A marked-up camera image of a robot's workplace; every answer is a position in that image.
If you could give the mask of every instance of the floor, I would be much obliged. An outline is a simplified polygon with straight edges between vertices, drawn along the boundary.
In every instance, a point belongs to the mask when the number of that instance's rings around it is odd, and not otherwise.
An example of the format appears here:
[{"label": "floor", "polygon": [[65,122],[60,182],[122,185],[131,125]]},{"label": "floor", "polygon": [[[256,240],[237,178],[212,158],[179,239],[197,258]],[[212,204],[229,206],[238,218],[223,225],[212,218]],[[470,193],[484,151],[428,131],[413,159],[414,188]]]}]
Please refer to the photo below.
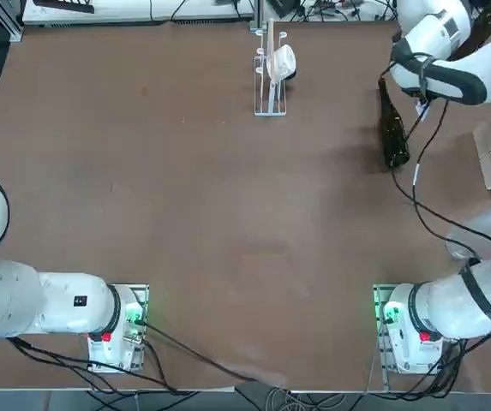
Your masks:
[{"label": "floor", "polygon": [[[264,402],[268,388],[259,384],[248,384],[240,387],[240,390],[254,401],[260,409],[264,409]],[[356,400],[356,394],[349,394],[346,401],[338,408],[348,410]],[[312,395],[316,401],[320,401],[325,395]],[[114,396],[103,396],[107,402],[115,399]],[[139,410],[160,410],[177,401],[168,394],[142,395],[139,399]],[[26,411],[93,411],[100,404],[81,391],[3,391],[0,392],[0,410],[13,409]],[[135,411],[135,400],[128,398],[114,406],[121,411]],[[237,393],[202,392],[173,409],[186,410],[236,410],[255,411],[250,403],[246,402]],[[416,410],[428,411],[485,411],[491,409],[491,395],[454,394],[442,400],[432,398],[420,402],[390,402],[372,396],[364,398],[356,407],[356,411],[387,411],[387,410]]]}]

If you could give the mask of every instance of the wire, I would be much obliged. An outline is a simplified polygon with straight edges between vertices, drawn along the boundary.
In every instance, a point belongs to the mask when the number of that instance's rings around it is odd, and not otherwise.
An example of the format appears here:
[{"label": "wire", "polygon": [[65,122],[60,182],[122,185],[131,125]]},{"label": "wire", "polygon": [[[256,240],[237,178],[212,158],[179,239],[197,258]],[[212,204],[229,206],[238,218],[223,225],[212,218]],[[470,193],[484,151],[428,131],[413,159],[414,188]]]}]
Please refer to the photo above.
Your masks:
[{"label": "wire", "polygon": [[163,381],[160,381],[159,379],[148,377],[146,375],[141,375],[141,374],[136,373],[136,372],[128,371],[128,370],[125,370],[124,368],[121,368],[119,366],[113,366],[111,364],[105,364],[104,362],[100,362],[100,361],[82,360],[82,359],[78,359],[78,358],[68,357],[66,355],[60,355],[60,354],[52,353],[51,351],[47,351],[47,350],[44,350],[44,349],[41,349],[41,348],[34,347],[31,343],[26,342],[26,341],[22,340],[19,337],[12,337],[12,338],[9,338],[9,340],[11,342],[16,343],[20,348],[27,349],[27,350],[36,352],[38,354],[43,354],[43,355],[47,355],[47,356],[51,356],[51,357],[54,356],[54,357],[57,357],[59,360],[66,360],[66,361],[70,361],[70,362],[77,362],[79,364],[87,364],[87,365],[90,365],[91,364],[91,365],[96,365],[96,366],[103,366],[103,367],[106,367],[106,368],[110,368],[112,370],[123,372],[123,373],[128,374],[128,375],[131,375],[133,377],[137,377],[137,378],[140,378],[140,379],[144,379],[146,381],[153,382],[155,384],[161,385],[164,388],[168,389],[168,387],[166,387],[164,385]]},{"label": "wire", "polygon": [[171,18],[169,21],[174,21],[175,20],[175,15],[177,15],[177,11],[180,10],[180,8],[186,3],[186,0],[182,0],[181,3],[178,5],[177,9],[173,11],[173,14],[171,15]]},{"label": "wire", "polygon": [[323,18],[323,9],[321,8],[321,0],[317,0],[317,3],[320,8],[320,16],[321,16],[321,21],[325,23],[325,19]]},{"label": "wire", "polygon": [[146,346],[146,348],[148,348],[148,350],[152,354],[152,357],[156,363],[156,367],[158,368],[159,377],[161,378],[161,381],[163,381],[165,387],[170,387],[169,391],[176,392],[177,390],[171,387],[167,383],[167,378],[165,377],[165,373],[163,372],[163,367],[161,366],[161,361],[159,360],[158,352],[155,350],[155,348],[149,341],[142,340],[142,343]]},{"label": "wire", "polygon": [[336,9],[336,8],[335,8],[334,12],[335,12],[335,13],[337,13],[338,15],[342,15],[346,21],[350,21],[350,19],[348,18],[348,16],[347,16],[347,15],[345,15],[345,14],[344,14],[342,11],[340,11],[339,9]]},{"label": "wire", "polygon": [[289,22],[293,21],[298,14],[298,11],[304,7],[304,4],[306,3],[306,0],[302,0],[302,3],[300,3],[300,6],[296,7],[295,9],[295,14],[290,18]]},{"label": "wire", "polygon": [[203,362],[206,362],[210,366],[213,366],[213,367],[217,368],[218,370],[225,372],[228,375],[231,375],[234,378],[241,379],[242,381],[245,381],[245,382],[258,382],[258,380],[255,378],[247,377],[245,375],[240,374],[239,372],[234,372],[234,371],[226,368],[225,366],[220,365],[218,362],[215,362],[214,360],[211,360],[210,358],[206,357],[205,355],[198,353],[197,351],[195,351],[194,349],[192,349],[188,345],[184,344],[183,342],[178,341],[174,337],[171,337],[169,334],[160,330],[159,328],[148,324],[146,321],[138,320],[138,321],[135,321],[135,324],[146,326],[150,330],[157,332],[162,337],[168,339],[169,341],[171,341],[172,343],[177,345],[180,349],[183,349],[184,351],[193,355],[195,358],[202,360]]},{"label": "wire", "polygon": [[415,123],[413,124],[413,126],[410,128],[409,130],[409,133],[407,133],[407,135],[405,136],[405,142],[409,141],[410,139],[410,136],[413,134],[413,132],[416,130],[416,128],[418,127],[418,124],[420,124],[420,122],[422,121],[422,119],[424,118],[424,115],[426,114],[426,112],[428,111],[428,109],[430,108],[430,105],[432,104],[432,101],[429,100],[425,105],[424,105],[424,108],[422,109],[421,113],[418,115],[418,117],[416,118],[415,120]]},{"label": "wire", "polygon": [[[167,392],[165,392],[165,391],[136,391],[134,394],[132,394],[130,396],[145,396],[145,395],[150,395],[150,394],[167,394]],[[123,397],[120,397],[120,398],[116,398],[115,400],[112,400],[112,401],[107,402],[107,405],[112,405],[112,404],[114,404],[116,402],[120,402],[120,401],[122,401],[122,400],[124,400],[126,398],[129,398],[130,396],[123,396]],[[104,408],[107,407],[107,405],[104,405],[103,404],[102,407],[98,407],[94,411],[102,411]]]},{"label": "wire", "polygon": [[98,398],[97,396],[95,396],[92,392],[90,391],[85,391],[85,393],[90,396],[91,398],[94,398],[95,400],[97,400],[97,402],[100,402],[102,404],[102,408],[109,408],[111,409],[112,411],[121,411],[119,408],[116,408],[114,407],[113,405],[109,404],[108,402],[102,400],[101,398]]},{"label": "wire", "polygon": [[[306,408],[316,408],[318,410],[330,410],[330,409],[335,409],[336,407],[344,403],[344,401],[346,400],[346,394],[337,393],[337,394],[332,394],[317,403],[311,400],[311,398],[310,398],[311,402],[305,402],[304,400],[302,400],[298,396],[295,396],[293,393],[289,392],[288,390],[283,390],[280,388],[272,388],[268,392],[268,395],[266,396],[266,401],[264,406],[265,411],[276,411],[275,402],[279,394],[282,394],[284,396],[285,402],[280,408],[278,408],[278,411],[283,411],[284,409],[288,409],[290,408],[289,406],[291,405],[298,406],[298,409],[301,411],[305,410]],[[340,398],[338,402],[336,402],[333,405],[326,405],[328,402],[334,400],[339,396],[342,396],[342,398]]]},{"label": "wire", "polygon": [[362,20],[362,17],[360,16],[361,12],[359,11],[359,9],[356,6],[356,2],[354,0],[350,0],[350,2],[351,2],[351,5],[354,7],[354,14],[357,16],[357,19],[359,21],[361,21]]},{"label": "wire", "polygon": [[393,17],[394,17],[395,19],[397,19],[397,18],[398,18],[398,12],[396,11],[396,9],[395,9],[394,7],[392,7],[392,6],[390,5],[390,0],[386,0],[386,2],[383,2],[383,1],[381,1],[381,0],[371,0],[371,1],[373,1],[373,2],[377,2],[377,3],[380,3],[380,4],[382,4],[383,6],[386,6],[386,9],[384,10],[384,14],[383,14],[383,16],[384,16],[385,18],[386,18],[386,12],[388,11],[388,9],[390,9],[390,11],[392,11]]},{"label": "wire", "polygon": [[348,409],[348,411],[353,411],[357,407],[357,404],[359,404],[359,402],[365,397],[365,394],[360,394],[359,397],[354,401],[354,403],[351,404],[351,407],[350,409]]},{"label": "wire", "polygon": [[260,408],[258,405],[256,405],[256,403],[253,400],[251,400],[248,396],[243,394],[237,387],[235,387],[234,390],[236,390],[236,393],[239,394],[240,396],[242,396],[245,401],[247,401],[249,404],[251,404],[253,407],[255,407],[257,409],[257,411],[262,411],[262,408]]},{"label": "wire", "polygon": [[238,19],[241,19],[242,18],[242,15],[239,13],[239,9],[237,8],[237,0],[232,0],[231,2],[234,5],[234,9],[236,10],[237,18]]},{"label": "wire", "polygon": [[[380,74],[380,77],[383,77],[384,75],[386,75],[391,69],[393,66],[396,65],[396,62],[392,62],[381,74]],[[431,101],[428,101],[425,106],[424,106],[424,109],[422,110],[421,114],[418,116],[418,118],[415,120],[415,123],[413,124],[413,126],[410,128],[410,131],[409,133],[407,133],[407,135],[405,136],[405,141],[408,141],[409,138],[412,136],[412,134],[415,132],[416,128],[418,127],[418,125],[420,124],[420,121],[423,119],[424,117],[424,114],[426,114],[426,111],[428,110],[428,107],[431,105]],[[406,197],[408,200],[412,201],[413,204],[416,204],[417,206],[423,208],[424,210],[426,210],[427,212],[429,212],[430,214],[432,214],[433,216],[439,218],[440,220],[443,220],[445,221],[446,223],[449,223],[451,225],[454,225],[455,227],[459,227],[460,229],[463,229],[465,231],[468,231],[469,233],[473,234],[473,235],[479,235],[480,237],[484,238],[485,240],[488,240],[488,241],[491,241],[491,236],[490,235],[487,235],[485,233],[482,233],[481,231],[477,231],[475,229],[471,229],[470,227],[467,227],[459,222],[456,222],[454,220],[451,220],[450,218],[448,217],[445,217],[441,214],[439,214],[438,212],[432,210],[431,208],[429,208],[427,205],[424,205],[422,202],[418,201],[416,198],[413,199],[413,197],[408,194],[407,192],[405,192],[405,190],[399,185],[398,183],[398,179],[396,177],[396,174],[395,174],[395,170],[392,170],[392,178],[393,178],[393,182],[396,186],[396,188],[399,190],[399,192],[404,196]]]},{"label": "wire", "polygon": [[[17,343],[13,342],[10,338],[8,338],[8,340],[13,344],[13,346],[21,353],[23,354],[24,356],[26,356],[27,358],[29,358],[30,360],[34,360],[36,362],[39,362],[39,363],[42,363],[42,364],[49,364],[49,365],[53,365],[53,366],[60,366],[61,368],[67,368],[69,369],[70,371],[74,372],[78,377],[80,377],[82,380],[84,380],[85,382],[87,382],[88,384],[90,384],[95,390],[99,391],[99,392],[102,392],[104,394],[119,394],[120,396],[122,397],[127,397],[128,395],[125,395],[123,393],[121,393],[120,391],[118,391],[116,388],[114,388],[106,378],[98,375],[96,372],[93,372],[91,370],[87,370],[86,368],[83,368],[83,367],[80,367],[80,366],[71,366],[71,365],[68,365],[66,363],[64,363],[63,361],[61,360],[56,360],[57,362],[54,362],[54,361],[50,361],[50,360],[46,360],[46,359],[43,359],[43,358],[39,358],[39,357],[36,357],[35,355],[31,355],[30,353],[28,353],[27,351],[24,350],[24,348],[22,348],[21,346],[19,346]],[[88,379],[87,377],[81,375],[80,373],[77,372],[77,370],[80,370],[82,372],[85,372],[85,373],[88,373],[88,374],[91,374],[93,375],[94,377],[97,377],[98,379],[100,379],[103,383],[106,384],[106,386],[108,388],[111,389],[111,391],[105,391],[101,388],[99,388],[95,383],[93,383],[90,379]]]},{"label": "wire", "polygon": [[160,408],[158,409],[158,411],[166,411],[167,409],[171,409],[171,408],[174,408],[176,407],[178,404],[182,403],[182,402],[185,402],[187,400],[189,400],[190,398],[192,398],[193,396],[197,396],[198,394],[200,394],[199,391],[196,391],[196,392],[193,392],[192,394],[190,394],[189,396],[185,396],[184,398],[178,400],[178,401],[175,401],[173,402],[171,405],[168,405],[167,407],[163,407],[163,408]]},{"label": "wire", "polygon": [[434,141],[435,137],[439,133],[440,128],[441,128],[441,125],[443,124],[443,120],[445,119],[445,115],[447,113],[448,107],[449,107],[449,100],[446,100],[445,106],[443,108],[443,112],[441,113],[440,121],[438,122],[438,125],[435,128],[434,133],[429,138],[429,140],[426,142],[426,144],[424,145],[424,147],[420,151],[420,154],[418,155],[418,159],[416,160],[415,176],[413,177],[413,186],[412,186],[412,195],[411,195],[411,197],[412,197],[412,200],[413,200],[413,206],[415,207],[416,216],[418,217],[418,219],[422,223],[422,226],[426,229],[427,232],[429,232],[431,235],[433,235],[433,236],[435,236],[435,237],[437,237],[437,238],[439,238],[439,239],[441,239],[441,240],[443,240],[445,242],[451,242],[453,244],[459,245],[460,247],[464,247],[466,250],[468,250],[470,253],[472,253],[472,255],[474,255],[477,259],[481,260],[481,258],[479,257],[479,254],[472,247],[470,247],[470,246],[462,243],[461,241],[457,241],[457,240],[454,240],[452,238],[445,237],[444,235],[438,234],[435,231],[433,231],[428,226],[428,224],[426,223],[426,221],[424,220],[424,218],[422,218],[422,215],[421,215],[420,210],[418,208],[418,203],[416,202],[416,182],[417,182],[417,178],[418,178],[418,171],[420,169],[420,163],[422,161],[422,157],[424,156],[424,153],[426,152],[426,150],[428,149],[428,147],[430,146],[430,144],[432,144],[432,142]]}]

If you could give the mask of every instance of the brown glass bottle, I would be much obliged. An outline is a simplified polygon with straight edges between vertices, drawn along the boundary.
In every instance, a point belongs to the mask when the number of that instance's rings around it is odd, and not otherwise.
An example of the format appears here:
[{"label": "brown glass bottle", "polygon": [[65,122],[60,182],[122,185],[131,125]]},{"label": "brown glass bottle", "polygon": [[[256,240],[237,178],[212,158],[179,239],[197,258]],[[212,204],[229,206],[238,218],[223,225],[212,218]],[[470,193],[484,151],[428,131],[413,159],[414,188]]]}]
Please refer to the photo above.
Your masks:
[{"label": "brown glass bottle", "polygon": [[379,95],[379,133],[382,139],[384,161],[390,169],[397,169],[409,161],[409,149],[405,141],[403,121],[392,104],[386,81],[383,78],[379,78]]}]

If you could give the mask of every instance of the brown table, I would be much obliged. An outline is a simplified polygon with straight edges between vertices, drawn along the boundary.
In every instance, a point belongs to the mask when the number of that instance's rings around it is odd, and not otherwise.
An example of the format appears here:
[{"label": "brown table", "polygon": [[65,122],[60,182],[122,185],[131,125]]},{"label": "brown table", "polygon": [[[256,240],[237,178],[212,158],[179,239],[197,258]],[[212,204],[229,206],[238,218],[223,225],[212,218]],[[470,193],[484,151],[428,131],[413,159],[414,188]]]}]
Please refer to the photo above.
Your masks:
[{"label": "brown table", "polygon": [[[373,284],[456,266],[381,165],[376,79],[396,27],[286,30],[298,75],[287,117],[272,119],[253,116],[258,39],[245,26],[28,30],[0,82],[0,182],[12,205],[0,255],[149,283],[150,320],[221,363],[292,389],[362,391]],[[411,124],[413,102],[391,93]],[[491,205],[470,133],[490,112],[452,104],[425,157],[419,198],[450,217]],[[29,339],[86,355],[76,336]],[[236,382],[157,345],[179,387]],[[82,386],[0,341],[0,387]],[[378,361],[371,389],[383,389]],[[491,391],[491,343],[467,358],[457,390]]]}]

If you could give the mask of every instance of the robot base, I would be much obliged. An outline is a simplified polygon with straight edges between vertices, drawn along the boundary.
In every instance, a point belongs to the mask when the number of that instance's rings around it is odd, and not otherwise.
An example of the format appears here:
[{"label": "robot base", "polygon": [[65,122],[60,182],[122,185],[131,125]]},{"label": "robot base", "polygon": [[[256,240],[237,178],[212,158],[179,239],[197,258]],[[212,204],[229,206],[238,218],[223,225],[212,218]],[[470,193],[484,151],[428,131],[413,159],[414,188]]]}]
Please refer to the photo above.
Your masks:
[{"label": "robot base", "polygon": [[392,344],[396,363],[394,371],[425,374],[440,360],[443,339],[422,341],[420,333],[411,323],[408,301],[412,287],[411,284],[400,284],[393,290],[384,306],[382,326],[387,328]]},{"label": "robot base", "polygon": [[[89,360],[117,366],[127,371],[142,369],[144,349],[142,338],[146,329],[136,325],[137,319],[146,320],[148,312],[147,284],[114,284],[121,300],[121,310],[116,329],[111,334],[103,334],[100,341],[87,337]],[[105,366],[89,366],[94,372],[118,373]]]}]

